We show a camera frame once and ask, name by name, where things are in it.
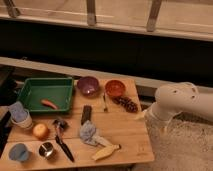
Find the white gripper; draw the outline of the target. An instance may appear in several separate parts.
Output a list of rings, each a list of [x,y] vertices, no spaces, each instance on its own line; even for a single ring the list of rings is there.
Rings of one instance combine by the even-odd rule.
[[[172,110],[161,107],[157,103],[153,103],[147,109],[139,112],[135,116],[135,120],[146,119],[152,122],[161,134],[165,134],[173,117],[174,112]]]

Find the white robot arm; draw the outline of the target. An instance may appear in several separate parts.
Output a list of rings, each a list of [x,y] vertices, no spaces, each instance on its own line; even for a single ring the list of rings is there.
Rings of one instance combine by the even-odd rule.
[[[165,132],[172,119],[181,113],[195,114],[213,122],[213,93],[200,93],[190,82],[162,85],[155,91],[155,102],[135,119],[150,119]]]

